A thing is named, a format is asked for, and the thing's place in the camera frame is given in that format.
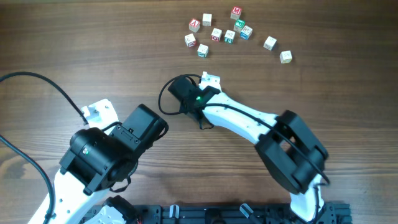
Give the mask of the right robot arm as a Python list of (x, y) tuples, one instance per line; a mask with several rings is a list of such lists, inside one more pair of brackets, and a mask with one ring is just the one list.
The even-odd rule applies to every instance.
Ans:
[(180, 75), (164, 86), (180, 103), (178, 114), (189, 114), (211, 128), (226, 128), (254, 144), (272, 178), (290, 193), (290, 209), (307, 223), (319, 221), (324, 201), (320, 188), (328, 152), (303, 119), (292, 111), (280, 116), (242, 105), (222, 91), (220, 78)]

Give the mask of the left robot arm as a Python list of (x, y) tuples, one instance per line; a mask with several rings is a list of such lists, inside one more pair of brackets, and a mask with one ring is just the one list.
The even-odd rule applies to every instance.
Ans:
[(83, 107), (89, 127), (77, 131), (60, 160), (53, 183), (30, 223), (43, 223), (50, 203), (50, 223), (78, 223), (108, 192), (122, 192), (114, 184), (130, 180), (139, 158), (168, 131), (167, 122), (140, 104), (120, 122), (108, 100)]

